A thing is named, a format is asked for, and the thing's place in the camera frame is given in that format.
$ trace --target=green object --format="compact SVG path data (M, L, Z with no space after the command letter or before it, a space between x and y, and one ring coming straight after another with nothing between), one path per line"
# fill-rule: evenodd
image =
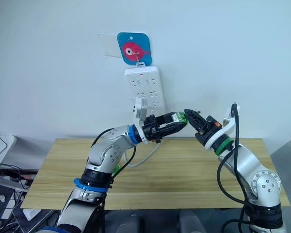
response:
M171 116L174 120L174 122L180 122L180 123L186 123L188 124L188 120L185 117L185 113L184 112L177 112L175 114L172 114Z
M222 152L222 150L224 149L224 147L231 142L232 139L229 137L227 139L225 139L225 141L223 143L221 143L221 145L219 146L219 148L215 151L215 154L219 156L219 154Z
M121 168L121 166L118 164L118 165L115 167L113 174L117 173L117 172L119 171L120 168Z

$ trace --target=white cable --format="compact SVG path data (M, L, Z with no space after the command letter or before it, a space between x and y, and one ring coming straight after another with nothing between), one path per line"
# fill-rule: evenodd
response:
M129 167L135 167L135 166L138 166L140 164L142 164L145 160L147 160L148 158L150 158L154 153L155 151L157 151L157 149L160 147L160 143L158 143L156 145L156 147L154 148L154 150L146 157L144 158L143 160L137 162L136 164L128 164ZM125 163L127 163L127 158L126 158L126 153L124 152L124 160L125 160Z
M18 222L11 222L11 223L7 224L7 225L4 226L4 227L10 226L10 225L15 224L15 223L18 223Z

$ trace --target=power strip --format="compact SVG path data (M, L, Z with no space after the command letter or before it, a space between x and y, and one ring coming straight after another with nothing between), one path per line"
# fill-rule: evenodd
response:
M166 113L160 72L157 67L137 67L125 70L125 78L135 97L147 100L148 115Z

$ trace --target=blue sticker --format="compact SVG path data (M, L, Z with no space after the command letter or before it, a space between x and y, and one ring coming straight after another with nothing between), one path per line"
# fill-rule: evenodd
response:
M119 33L117 35L124 62L129 65L144 62L146 66L152 63L150 40L144 33Z

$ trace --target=wooden table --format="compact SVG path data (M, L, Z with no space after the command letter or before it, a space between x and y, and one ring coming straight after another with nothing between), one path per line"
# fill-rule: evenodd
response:
M93 139L56 139L35 178L21 208L62 209L73 179L84 171ZM268 168L275 170L260 138L243 138L241 143L255 153ZM134 163L147 156L155 143L137 146ZM196 139L162 140L161 147L143 164L126 167L109 190L106 206L110 209L230 208L241 207L219 189L216 170L219 161ZM225 168L221 174L226 190L243 199L235 177ZM289 206L284 189L282 206Z

